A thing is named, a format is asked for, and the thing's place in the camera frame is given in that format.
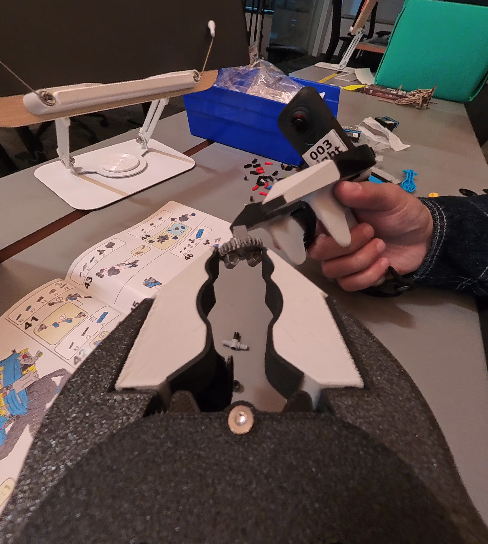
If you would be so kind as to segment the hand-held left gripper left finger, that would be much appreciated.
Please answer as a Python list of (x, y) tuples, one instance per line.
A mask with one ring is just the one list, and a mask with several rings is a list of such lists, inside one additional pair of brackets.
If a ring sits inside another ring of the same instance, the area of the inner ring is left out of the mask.
[(215, 253), (195, 257), (161, 288), (118, 376), (117, 390), (160, 390), (206, 347), (207, 324), (200, 317), (198, 295)]

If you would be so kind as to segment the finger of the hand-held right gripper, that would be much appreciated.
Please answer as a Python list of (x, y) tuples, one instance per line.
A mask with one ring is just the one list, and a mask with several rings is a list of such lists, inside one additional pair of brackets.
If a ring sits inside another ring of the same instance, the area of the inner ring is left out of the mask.
[(336, 203), (330, 188), (340, 178), (336, 163), (325, 160), (276, 183), (261, 202), (277, 209), (306, 201), (323, 224), (341, 224), (341, 205)]
[(260, 228), (264, 223), (283, 217), (293, 219), (304, 230), (304, 220), (301, 218), (302, 209), (304, 209), (304, 202), (294, 202), (277, 209), (270, 204), (263, 205), (262, 202), (249, 203), (232, 222), (232, 233), (238, 233), (242, 229), (248, 232)]

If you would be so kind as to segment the grey gear assembly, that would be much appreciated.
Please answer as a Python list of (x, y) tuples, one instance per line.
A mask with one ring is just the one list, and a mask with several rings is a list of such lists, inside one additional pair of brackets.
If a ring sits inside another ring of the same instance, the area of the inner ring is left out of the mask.
[(235, 226), (232, 228), (233, 236), (218, 249), (219, 259), (227, 269), (235, 268), (240, 261), (246, 261), (250, 267), (261, 262), (262, 240), (250, 235), (247, 227)]

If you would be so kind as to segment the person's right forearm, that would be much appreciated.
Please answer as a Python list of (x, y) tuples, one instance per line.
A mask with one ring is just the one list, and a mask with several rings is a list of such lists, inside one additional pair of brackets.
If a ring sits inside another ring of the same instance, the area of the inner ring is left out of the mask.
[(433, 231), (414, 281), (488, 296), (488, 195), (420, 201), (431, 213)]

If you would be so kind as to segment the grey desk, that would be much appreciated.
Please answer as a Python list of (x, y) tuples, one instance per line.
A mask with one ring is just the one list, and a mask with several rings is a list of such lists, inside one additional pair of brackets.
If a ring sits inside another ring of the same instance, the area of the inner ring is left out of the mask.
[[(339, 120), (369, 116), (399, 121), (410, 147), (385, 155), (383, 169), (418, 173), (417, 193), (457, 194), (488, 187), (488, 167), (464, 105), (436, 100), (427, 110), (400, 107), (342, 91)], [(174, 200), (232, 221), (251, 195), (243, 180), (249, 154), (191, 136), (184, 113), (163, 119), (154, 138), (183, 151), (196, 166), (183, 175), (88, 214), (66, 205), (39, 182), (35, 168), (0, 179), (0, 316), (42, 283), (66, 274), (98, 241)], [(488, 371), (474, 300), (460, 293), (416, 289), (398, 298), (344, 293), (315, 262), (302, 272), (335, 296), (394, 354), (437, 418), (462, 480), (488, 526)]]

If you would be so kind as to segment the person's right hand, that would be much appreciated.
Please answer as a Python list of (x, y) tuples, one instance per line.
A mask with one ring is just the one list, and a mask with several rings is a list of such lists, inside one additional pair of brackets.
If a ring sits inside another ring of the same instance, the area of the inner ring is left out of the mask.
[(418, 198), (390, 183), (348, 180), (335, 185), (334, 195), (358, 223), (346, 248), (317, 224), (308, 256), (321, 262), (326, 277), (352, 292), (376, 285), (390, 266), (401, 275), (420, 267), (431, 244), (433, 219)]

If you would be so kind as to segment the pile of small pins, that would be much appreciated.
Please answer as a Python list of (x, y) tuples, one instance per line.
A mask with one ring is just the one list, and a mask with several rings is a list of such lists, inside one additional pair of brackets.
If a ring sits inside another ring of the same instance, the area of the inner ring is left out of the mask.
[(273, 189), (274, 185), (285, 180), (308, 166), (304, 161), (297, 164), (276, 161), (259, 156), (252, 156), (242, 167), (242, 179), (248, 189), (245, 203), (261, 201)]

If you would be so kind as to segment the blue plastic bin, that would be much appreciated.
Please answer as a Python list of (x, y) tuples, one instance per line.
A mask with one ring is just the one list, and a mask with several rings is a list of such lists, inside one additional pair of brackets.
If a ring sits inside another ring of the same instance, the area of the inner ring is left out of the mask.
[(277, 124), (284, 103), (212, 86), (186, 94), (184, 104), (196, 137), (285, 164), (301, 160)]

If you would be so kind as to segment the crumpled clear plastic wrap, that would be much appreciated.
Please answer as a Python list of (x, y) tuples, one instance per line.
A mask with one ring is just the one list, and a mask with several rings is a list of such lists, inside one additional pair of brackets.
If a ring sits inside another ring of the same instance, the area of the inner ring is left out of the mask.
[(251, 96), (289, 103), (304, 87), (285, 75), (266, 60), (256, 59), (247, 66), (221, 69), (214, 83), (216, 87)]

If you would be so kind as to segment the grey T-shaped connector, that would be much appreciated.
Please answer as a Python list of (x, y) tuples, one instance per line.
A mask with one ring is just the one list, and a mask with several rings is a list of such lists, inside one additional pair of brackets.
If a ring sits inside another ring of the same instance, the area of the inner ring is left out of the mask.
[(234, 336), (232, 339), (223, 340), (222, 345), (233, 351), (249, 351), (249, 346), (242, 343), (241, 335), (238, 331), (234, 332)]

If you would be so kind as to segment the crumpled white paper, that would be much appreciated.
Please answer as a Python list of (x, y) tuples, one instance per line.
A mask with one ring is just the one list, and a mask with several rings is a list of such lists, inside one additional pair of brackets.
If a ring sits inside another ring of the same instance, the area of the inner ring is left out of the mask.
[(410, 147), (374, 118), (363, 119), (357, 129), (361, 132), (359, 142), (370, 146), (376, 154), (388, 150), (402, 151)]

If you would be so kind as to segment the brown flat box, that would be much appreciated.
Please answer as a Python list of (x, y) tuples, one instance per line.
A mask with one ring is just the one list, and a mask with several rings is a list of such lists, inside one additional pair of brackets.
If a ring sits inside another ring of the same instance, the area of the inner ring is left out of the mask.
[(359, 89), (359, 92), (390, 100), (403, 99), (408, 95), (408, 93), (401, 90), (401, 88), (392, 89), (375, 84), (366, 85)]

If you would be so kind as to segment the wooden model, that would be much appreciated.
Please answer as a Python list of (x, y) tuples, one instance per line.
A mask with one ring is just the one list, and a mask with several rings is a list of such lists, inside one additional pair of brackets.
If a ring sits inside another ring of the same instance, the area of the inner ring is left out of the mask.
[(390, 95), (388, 98), (379, 98), (379, 100), (396, 105), (412, 105), (416, 109), (428, 109), (431, 106), (431, 100), (436, 89), (437, 85), (431, 89), (418, 88), (417, 90), (407, 92), (405, 96), (399, 98), (395, 97), (395, 95)]

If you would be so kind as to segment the instruction booklet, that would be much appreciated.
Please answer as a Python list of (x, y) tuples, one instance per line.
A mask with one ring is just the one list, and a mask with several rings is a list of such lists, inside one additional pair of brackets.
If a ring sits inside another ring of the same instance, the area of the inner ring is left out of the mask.
[(0, 514), (42, 420), (83, 360), (144, 298), (229, 238), (178, 202), (82, 253), (0, 318)]

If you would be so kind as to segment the dark board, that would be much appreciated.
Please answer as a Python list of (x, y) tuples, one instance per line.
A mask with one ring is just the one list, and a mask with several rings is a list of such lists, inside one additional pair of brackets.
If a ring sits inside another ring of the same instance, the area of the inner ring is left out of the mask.
[(247, 65), (248, 41), (242, 1), (0, 1), (0, 127), (57, 116), (31, 90)]

